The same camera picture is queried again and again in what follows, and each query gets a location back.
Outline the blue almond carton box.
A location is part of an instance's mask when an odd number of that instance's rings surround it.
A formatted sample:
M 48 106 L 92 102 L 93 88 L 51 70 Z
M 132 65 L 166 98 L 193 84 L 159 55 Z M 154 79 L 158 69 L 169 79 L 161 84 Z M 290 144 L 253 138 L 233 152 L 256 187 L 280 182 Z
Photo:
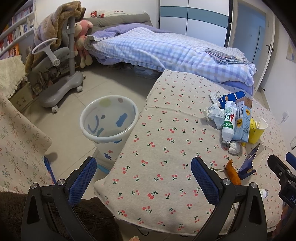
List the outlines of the blue almond carton box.
M 225 108 L 225 104 L 227 101 L 233 101 L 236 102 L 236 100 L 241 99 L 242 97 L 245 97 L 244 91 L 238 91 L 238 92 L 233 92 L 227 95 L 224 95 L 218 99 L 221 108 Z

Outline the white snack bag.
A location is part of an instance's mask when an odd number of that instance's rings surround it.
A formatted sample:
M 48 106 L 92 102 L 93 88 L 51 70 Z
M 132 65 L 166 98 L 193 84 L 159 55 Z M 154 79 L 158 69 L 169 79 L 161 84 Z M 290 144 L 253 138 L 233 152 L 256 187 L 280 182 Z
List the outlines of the white snack bag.
M 217 92 L 211 92 L 209 96 L 212 103 L 220 104 L 219 102 L 220 95 Z

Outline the bookshelf with books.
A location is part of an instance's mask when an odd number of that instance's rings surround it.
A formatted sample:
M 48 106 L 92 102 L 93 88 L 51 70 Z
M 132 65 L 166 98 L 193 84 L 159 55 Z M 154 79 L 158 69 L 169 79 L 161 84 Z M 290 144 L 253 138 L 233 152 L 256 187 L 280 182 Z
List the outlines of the bookshelf with books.
M 35 20 L 34 1 L 26 1 L 12 16 L 1 33 L 1 60 L 21 56 L 25 62 L 27 48 L 33 40 Z

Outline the white patterned trash bin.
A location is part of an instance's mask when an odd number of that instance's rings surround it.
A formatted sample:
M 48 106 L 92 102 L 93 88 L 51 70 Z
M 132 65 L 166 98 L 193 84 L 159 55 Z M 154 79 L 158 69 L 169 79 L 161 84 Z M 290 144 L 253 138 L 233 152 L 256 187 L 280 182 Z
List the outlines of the white patterned trash bin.
M 138 107 L 131 99 L 108 95 L 86 106 L 81 113 L 79 124 L 83 135 L 95 144 L 101 159 L 114 162 L 138 117 Z

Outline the pink plush toy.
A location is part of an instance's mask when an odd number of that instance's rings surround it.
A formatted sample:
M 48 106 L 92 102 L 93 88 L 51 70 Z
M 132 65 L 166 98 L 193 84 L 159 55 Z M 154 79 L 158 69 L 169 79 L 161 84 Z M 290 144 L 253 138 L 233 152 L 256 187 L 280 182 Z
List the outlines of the pink plush toy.
M 85 68 L 92 64 L 92 57 L 89 52 L 84 48 L 84 41 L 87 38 L 87 32 L 93 28 L 93 24 L 87 20 L 81 20 L 75 24 L 74 33 L 74 55 L 80 56 L 80 68 Z

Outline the orange peel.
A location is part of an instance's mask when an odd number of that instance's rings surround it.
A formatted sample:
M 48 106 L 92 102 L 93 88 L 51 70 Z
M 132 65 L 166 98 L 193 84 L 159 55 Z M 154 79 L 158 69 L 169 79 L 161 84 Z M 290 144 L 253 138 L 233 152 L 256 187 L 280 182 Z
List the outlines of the orange peel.
M 226 164 L 226 173 L 229 177 L 229 180 L 234 184 L 234 185 L 241 185 L 241 179 L 238 176 L 238 173 L 236 172 L 236 170 L 234 169 L 234 167 L 232 166 L 233 164 L 233 160 L 230 159 L 227 164 Z

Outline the cherry print mattress cover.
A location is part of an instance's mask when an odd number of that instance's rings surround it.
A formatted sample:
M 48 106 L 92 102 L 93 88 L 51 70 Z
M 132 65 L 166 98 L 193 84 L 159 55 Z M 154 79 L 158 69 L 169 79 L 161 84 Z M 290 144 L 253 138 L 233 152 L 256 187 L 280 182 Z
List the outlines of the cherry print mattress cover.
M 137 124 L 109 174 L 94 192 L 113 215 L 139 227 L 176 235 L 195 235 L 214 206 L 191 172 L 200 157 L 219 171 L 229 160 L 239 169 L 253 145 L 231 155 L 215 123 L 203 110 L 210 94 L 237 89 L 184 72 L 165 70 L 151 89 Z

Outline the white door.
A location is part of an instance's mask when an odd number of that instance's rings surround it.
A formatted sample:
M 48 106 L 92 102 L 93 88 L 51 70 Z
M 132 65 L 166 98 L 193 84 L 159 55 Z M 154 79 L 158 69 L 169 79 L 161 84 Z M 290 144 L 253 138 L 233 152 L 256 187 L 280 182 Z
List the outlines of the white door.
M 262 1 L 233 1 L 229 46 L 239 49 L 256 67 L 254 90 L 266 73 L 275 37 L 275 15 Z

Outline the white green plastic bottle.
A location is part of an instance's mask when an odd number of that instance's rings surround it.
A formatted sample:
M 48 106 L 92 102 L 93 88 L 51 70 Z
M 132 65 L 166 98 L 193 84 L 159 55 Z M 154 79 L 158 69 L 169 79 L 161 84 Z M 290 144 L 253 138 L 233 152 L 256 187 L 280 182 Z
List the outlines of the white green plastic bottle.
M 236 103 L 234 101 L 227 101 L 225 103 L 224 122 L 222 128 L 222 143 L 230 144 L 234 137 L 235 120 L 236 120 Z

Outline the small blue white box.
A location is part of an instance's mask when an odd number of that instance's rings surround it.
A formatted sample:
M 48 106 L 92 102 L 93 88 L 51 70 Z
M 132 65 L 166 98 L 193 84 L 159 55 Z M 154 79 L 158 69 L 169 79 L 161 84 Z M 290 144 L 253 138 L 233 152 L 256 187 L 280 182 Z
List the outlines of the small blue white box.
M 264 145 L 260 143 L 247 155 L 245 161 L 238 170 L 238 177 L 241 180 L 251 176 L 258 170 L 264 150 Z

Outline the white wall socket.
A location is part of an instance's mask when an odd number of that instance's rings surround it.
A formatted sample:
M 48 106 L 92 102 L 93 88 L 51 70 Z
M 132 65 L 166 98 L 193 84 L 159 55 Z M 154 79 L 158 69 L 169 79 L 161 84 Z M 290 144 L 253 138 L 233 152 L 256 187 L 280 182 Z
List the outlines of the white wall socket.
M 289 117 L 289 113 L 288 113 L 288 111 L 285 111 L 282 115 L 281 123 L 286 122 L 288 117 Z

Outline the brown fuzzy blanket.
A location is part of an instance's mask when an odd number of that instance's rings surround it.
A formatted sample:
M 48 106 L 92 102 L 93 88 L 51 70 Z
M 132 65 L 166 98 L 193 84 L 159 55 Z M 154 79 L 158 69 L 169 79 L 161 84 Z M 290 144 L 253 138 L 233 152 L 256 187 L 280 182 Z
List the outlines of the brown fuzzy blanket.
M 61 46 L 62 31 L 66 29 L 69 19 L 74 23 L 84 15 L 80 1 L 71 1 L 60 5 L 55 12 L 48 15 L 38 25 L 34 32 L 34 38 L 30 54 L 25 63 L 25 73 L 29 74 L 37 65 L 48 58 L 52 65 L 60 65 L 60 58 L 55 51 Z

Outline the blue plaid quilt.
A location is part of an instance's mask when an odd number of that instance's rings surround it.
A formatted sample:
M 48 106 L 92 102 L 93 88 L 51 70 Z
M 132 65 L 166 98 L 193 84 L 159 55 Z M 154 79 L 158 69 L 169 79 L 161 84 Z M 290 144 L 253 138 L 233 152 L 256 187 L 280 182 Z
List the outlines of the blue plaid quilt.
M 219 45 L 134 23 L 118 25 L 88 35 L 84 48 L 105 65 L 124 62 L 159 72 L 165 69 L 193 73 L 213 82 L 241 83 L 252 90 L 256 67 L 253 63 L 218 64 L 205 50 L 246 58 L 237 48 Z

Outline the white paper wrapper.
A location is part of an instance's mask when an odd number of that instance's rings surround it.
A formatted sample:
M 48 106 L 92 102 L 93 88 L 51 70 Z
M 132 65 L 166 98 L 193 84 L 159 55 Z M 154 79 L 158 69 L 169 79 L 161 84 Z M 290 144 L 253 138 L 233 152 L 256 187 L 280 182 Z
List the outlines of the white paper wrapper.
M 214 103 L 203 110 L 207 121 L 213 121 L 218 130 L 223 127 L 225 110 L 221 109 L 218 104 Z

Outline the crumpled white tissue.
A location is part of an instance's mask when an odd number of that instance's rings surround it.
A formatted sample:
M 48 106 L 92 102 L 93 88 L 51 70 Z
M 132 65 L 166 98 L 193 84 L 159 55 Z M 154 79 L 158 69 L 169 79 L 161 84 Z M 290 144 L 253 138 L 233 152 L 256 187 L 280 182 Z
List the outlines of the crumpled white tissue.
M 239 142 L 230 142 L 228 152 L 232 155 L 239 154 L 241 151 L 241 144 Z

